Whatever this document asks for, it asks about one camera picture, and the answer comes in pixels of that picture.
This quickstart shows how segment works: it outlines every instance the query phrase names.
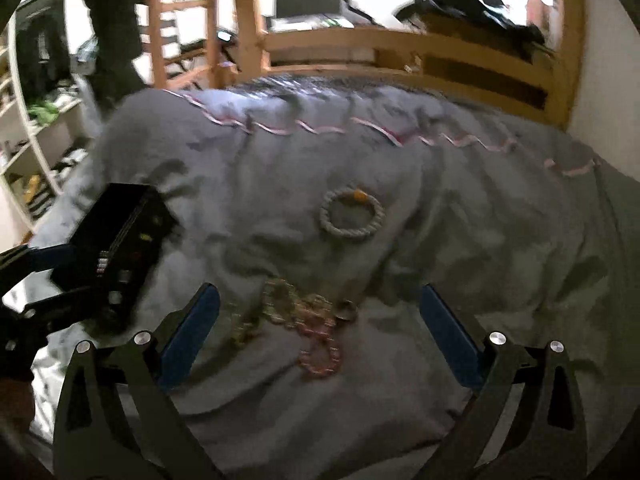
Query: white beaded bracelet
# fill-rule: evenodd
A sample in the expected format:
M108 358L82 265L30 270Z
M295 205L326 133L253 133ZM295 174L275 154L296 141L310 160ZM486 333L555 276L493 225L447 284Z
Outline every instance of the white beaded bracelet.
M331 223L329 208L335 200L353 200L359 204L370 205L373 208L373 218L364 227L357 229L339 229ZM385 210L382 204L370 194L354 187L343 187L334 191L329 191L324 196L324 201L320 206L320 225L329 234L338 238L351 238L353 240L363 240L375 233L385 218Z

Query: bolt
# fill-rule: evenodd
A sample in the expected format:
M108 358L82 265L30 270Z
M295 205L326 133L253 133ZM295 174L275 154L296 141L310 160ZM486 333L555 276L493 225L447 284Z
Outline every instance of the bolt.
M504 345L507 342L507 338L502 332L491 332L489 334L489 341L495 345Z
M138 332L133 336L133 342L136 345L146 345L149 341L151 341L151 334L146 331Z
M551 343L549 343L549 346L554 352L558 354L564 352L564 345L559 341L552 341Z
M111 290L109 292L109 303L112 305L119 305L122 303L122 294L117 290Z
M131 281L131 271L130 270L121 270L118 273L118 281L120 283L129 283Z
M79 354L84 354L91 349L91 343L88 341L81 341L76 345L76 352Z

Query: gray blanket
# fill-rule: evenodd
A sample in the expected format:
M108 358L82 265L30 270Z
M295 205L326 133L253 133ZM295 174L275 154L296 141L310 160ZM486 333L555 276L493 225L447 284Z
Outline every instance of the gray blanket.
M191 96L129 98L33 245L63 242L108 182L161 191L180 228L133 326L95 340L121 343L201 283L219 288L220 320L172 400L229 478L412 477L469 398L419 319L422 283L519 344L561 340L590 466L612 447L640 399L640 184L551 127L381 84L267 81ZM319 227L325 193L346 185L386 211L364 242ZM352 208L336 216L367 221ZM271 276L358 304L335 376L306 380L300 336L268 322L246 348L230 344L231 313L259 312ZM28 293L55 288L41 274ZM83 338L73 326L49 351L67 362Z

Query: orange bead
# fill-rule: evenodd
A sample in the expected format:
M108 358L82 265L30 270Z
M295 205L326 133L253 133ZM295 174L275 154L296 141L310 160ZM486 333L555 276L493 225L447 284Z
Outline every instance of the orange bead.
M366 204L369 201L369 195L361 189L356 189L353 192L353 199L361 204Z

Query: wooden bed frame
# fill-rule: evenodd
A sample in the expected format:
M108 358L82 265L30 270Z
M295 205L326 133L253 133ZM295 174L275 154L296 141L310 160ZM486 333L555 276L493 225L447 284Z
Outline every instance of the wooden bed frame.
M430 32L419 34L371 26L268 34L263 30L258 1L235 1L239 73L234 67L219 63L217 0L172 3L149 0L150 51L156 88L184 88L205 74L210 88L223 88L234 82L279 73L370 76L469 98L501 108L506 113L553 124L563 130L568 126L580 77L584 0L554 0L559 17L555 24L558 30L554 31L559 38L558 48L553 54L542 56L543 59L541 56L534 57L532 62L482 44ZM166 61L162 58L160 13L193 7L207 9L207 64L167 81L164 70ZM421 64L421 73L354 64L270 65L270 52L318 46L364 47L377 52L395 53L399 59L418 56L427 61ZM518 88L524 88L524 91L520 93L514 90ZM538 96L535 103L521 98L532 92Z

